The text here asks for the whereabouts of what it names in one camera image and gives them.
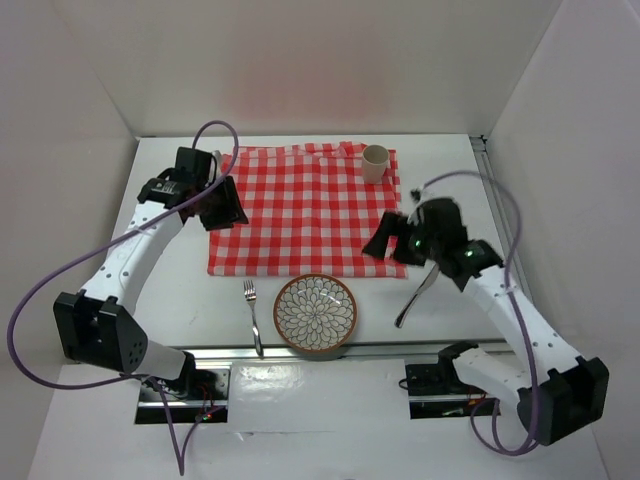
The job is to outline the silver butter knife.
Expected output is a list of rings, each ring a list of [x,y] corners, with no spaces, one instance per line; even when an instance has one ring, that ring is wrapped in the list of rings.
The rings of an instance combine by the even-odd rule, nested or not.
[[[434,264],[433,267],[431,268],[431,270],[429,271],[429,273],[427,274],[427,276],[425,277],[425,279],[418,286],[418,288],[414,291],[414,293],[412,294],[410,299],[407,301],[407,303],[404,305],[404,307],[401,309],[401,311],[397,315],[397,317],[396,317],[396,319],[394,321],[394,326],[396,328],[401,329],[403,327],[404,322],[405,322],[409,312],[413,308],[414,304],[420,298],[420,296],[425,291],[427,291],[435,283],[436,279],[439,276],[439,273],[440,273],[439,266]]]

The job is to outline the silver fork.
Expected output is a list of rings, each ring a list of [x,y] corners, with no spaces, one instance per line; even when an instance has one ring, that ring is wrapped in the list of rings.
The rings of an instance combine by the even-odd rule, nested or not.
[[[252,321],[252,334],[254,340],[254,348],[256,354],[259,358],[264,357],[264,348],[261,342],[260,331],[257,323],[256,317],[256,300],[257,300],[257,292],[255,285],[252,280],[245,280],[243,282],[243,290],[244,290],[244,298],[246,303],[248,304],[251,312],[251,321]]]

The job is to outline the red white checkered cloth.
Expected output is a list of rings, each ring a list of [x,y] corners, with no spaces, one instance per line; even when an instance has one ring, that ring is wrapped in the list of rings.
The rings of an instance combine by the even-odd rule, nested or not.
[[[362,249],[382,214],[401,202],[398,160],[380,182],[362,177],[364,144],[351,141],[243,147],[232,170],[247,223],[211,233],[207,271],[225,277],[407,277],[394,260]]]

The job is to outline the beige cup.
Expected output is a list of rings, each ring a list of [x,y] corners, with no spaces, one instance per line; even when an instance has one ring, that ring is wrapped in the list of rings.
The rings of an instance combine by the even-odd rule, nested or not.
[[[362,152],[362,177],[367,184],[377,184],[385,174],[390,152],[381,145],[368,145]]]

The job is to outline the floral patterned ceramic bowl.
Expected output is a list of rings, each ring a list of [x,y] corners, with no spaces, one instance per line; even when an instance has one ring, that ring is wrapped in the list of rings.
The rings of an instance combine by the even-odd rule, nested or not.
[[[287,282],[273,304],[273,322],[285,344],[306,355],[328,355],[344,347],[358,324],[350,289],[326,274],[305,274]]]

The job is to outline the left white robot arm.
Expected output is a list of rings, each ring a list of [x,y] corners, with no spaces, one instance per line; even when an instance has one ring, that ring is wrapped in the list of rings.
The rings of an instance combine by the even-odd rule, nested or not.
[[[112,247],[77,293],[61,293],[54,302],[66,358],[153,377],[176,399],[211,380],[192,354],[150,340],[134,313],[156,263],[188,219],[199,217],[206,231],[247,223],[234,179],[223,174],[221,161],[220,152],[181,147],[174,166],[144,184],[126,240]]]

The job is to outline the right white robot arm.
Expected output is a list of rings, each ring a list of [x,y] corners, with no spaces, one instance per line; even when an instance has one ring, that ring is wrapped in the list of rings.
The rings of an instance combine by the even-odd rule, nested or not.
[[[385,212],[363,254],[403,265],[434,267],[421,284],[438,275],[484,311],[522,369],[506,365],[478,344],[457,342],[438,354],[436,379],[448,392],[476,387],[513,408],[530,441],[549,446],[599,420],[609,370],[567,343],[519,290],[503,258],[485,240],[469,237],[458,204],[413,193],[410,215]]]

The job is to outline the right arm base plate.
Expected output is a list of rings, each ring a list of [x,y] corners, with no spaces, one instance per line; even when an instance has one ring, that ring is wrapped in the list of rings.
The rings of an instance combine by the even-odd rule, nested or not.
[[[479,416],[492,413],[486,392],[446,380],[437,364],[406,364],[398,386],[408,394],[412,420],[469,417],[475,407]]]

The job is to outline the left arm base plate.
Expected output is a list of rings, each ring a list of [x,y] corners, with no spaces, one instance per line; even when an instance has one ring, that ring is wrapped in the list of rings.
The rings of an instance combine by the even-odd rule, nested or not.
[[[200,421],[205,424],[226,423],[229,415],[228,398],[231,368],[215,365],[207,369],[188,391],[178,392],[158,380],[171,417],[179,425]],[[166,425],[167,418],[161,393],[150,380],[140,387],[134,423],[137,425]]]

